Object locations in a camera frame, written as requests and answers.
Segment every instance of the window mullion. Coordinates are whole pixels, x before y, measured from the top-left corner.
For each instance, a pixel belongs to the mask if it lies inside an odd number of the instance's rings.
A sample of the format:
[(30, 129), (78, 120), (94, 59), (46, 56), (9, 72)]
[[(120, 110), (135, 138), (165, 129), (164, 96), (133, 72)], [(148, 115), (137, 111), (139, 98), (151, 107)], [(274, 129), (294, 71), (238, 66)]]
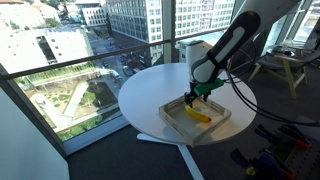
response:
[(164, 44), (164, 63), (171, 63), (175, 58), (175, 7), (175, 0), (162, 0), (163, 39), (170, 39), (169, 43)]

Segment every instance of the white wall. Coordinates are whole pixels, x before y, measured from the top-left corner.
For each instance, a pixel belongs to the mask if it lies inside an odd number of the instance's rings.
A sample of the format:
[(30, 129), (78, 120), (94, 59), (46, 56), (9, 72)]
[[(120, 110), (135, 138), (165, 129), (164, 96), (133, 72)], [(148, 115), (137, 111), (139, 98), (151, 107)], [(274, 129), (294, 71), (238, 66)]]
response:
[(67, 162), (0, 88), (0, 179), (67, 180)]

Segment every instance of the building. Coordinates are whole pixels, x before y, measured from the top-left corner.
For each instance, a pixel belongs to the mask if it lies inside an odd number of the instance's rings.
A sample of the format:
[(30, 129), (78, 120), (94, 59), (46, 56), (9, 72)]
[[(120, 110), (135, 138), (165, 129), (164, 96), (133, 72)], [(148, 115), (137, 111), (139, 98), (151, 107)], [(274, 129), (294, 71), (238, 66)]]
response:
[(66, 11), (68, 13), (68, 18), (71, 22), (80, 23), (80, 16), (77, 6), (74, 3), (66, 4)]
[(81, 24), (87, 26), (100, 26), (107, 24), (107, 11), (105, 2), (99, 0), (78, 0), (75, 2)]
[(9, 73), (92, 56), (85, 30), (38, 29), (0, 33), (0, 63)]
[(0, 63), (8, 73), (34, 69), (48, 65), (37, 39), (26, 34), (4, 32), (0, 33)]
[(84, 29), (46, 32), (41, 38), (48, 44), (58, 63), (93, 56)]
[(43, 3), (33, 3), (32, 7), (37, 9), (38, 11), (40, 11), (41, 16), (43, 17), (43, 19), (54, 19), (58, 22), (60, 22), (60, 18), (58, 16), (58, 11), (46, 4)]
[(20, 0), (0, 0), (0, 16), (12, 29), (31, 29), (44, 24), (40, 11)]
[[(161, 0), (109, 0), (109, 20), (113, 31), (146, 43), (161, 41)], [(177, 0), (176, 37), (228, 27), (234, 0)], [(150, 48), (152, 64), (161, 56), (162, 46)]]

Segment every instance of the yellow banana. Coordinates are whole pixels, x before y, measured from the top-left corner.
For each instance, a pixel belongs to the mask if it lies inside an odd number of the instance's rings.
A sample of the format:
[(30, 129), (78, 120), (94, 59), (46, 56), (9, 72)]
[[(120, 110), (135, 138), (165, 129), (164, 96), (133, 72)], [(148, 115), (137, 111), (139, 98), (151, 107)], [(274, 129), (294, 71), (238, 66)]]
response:
[(202, 121), (202, 122), (210, 122), (211, 121), (211, 118), (209, 116), (206, 116), (204, 114), (201, 114), (201, 113), (195, 111), (194, 109), (192, 109), (188, 105), (185, 106), (185, 110), (187, 111), (189, 116), (191, 116), (192, 118), (194, 118), (198, 121)]

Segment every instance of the tree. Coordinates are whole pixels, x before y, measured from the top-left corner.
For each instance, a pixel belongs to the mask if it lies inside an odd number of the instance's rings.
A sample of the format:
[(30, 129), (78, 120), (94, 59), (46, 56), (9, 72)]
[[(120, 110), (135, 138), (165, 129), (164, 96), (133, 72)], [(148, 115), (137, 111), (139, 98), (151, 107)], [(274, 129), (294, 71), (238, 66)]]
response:
[(45, 2), (46, 4), (48, 4), (49, 6), (52, 6), (56, 9), (58, 9), (58, 5), (60, 4), (59, 0), (49, 0)]
[(33, 0), (25, 0), (26, 2), (30, 3), (30, 5), (32, 5), (34, 3)]
[(20, 29), (20, 26), (17, 25), (16, 23), (12, 22), (12, 21), (10, 21), (10, 26), (11, 26), (12, 29)]
[(45, 23), (46, 23), (46, 25), (47, 25), (48, 27), (58, 27), (58, 26), (61, 25), (57, 20), (55, 20), (55, 19), (53, 19), (53, 18), (47, 18), (47, 19), (45, 20)]

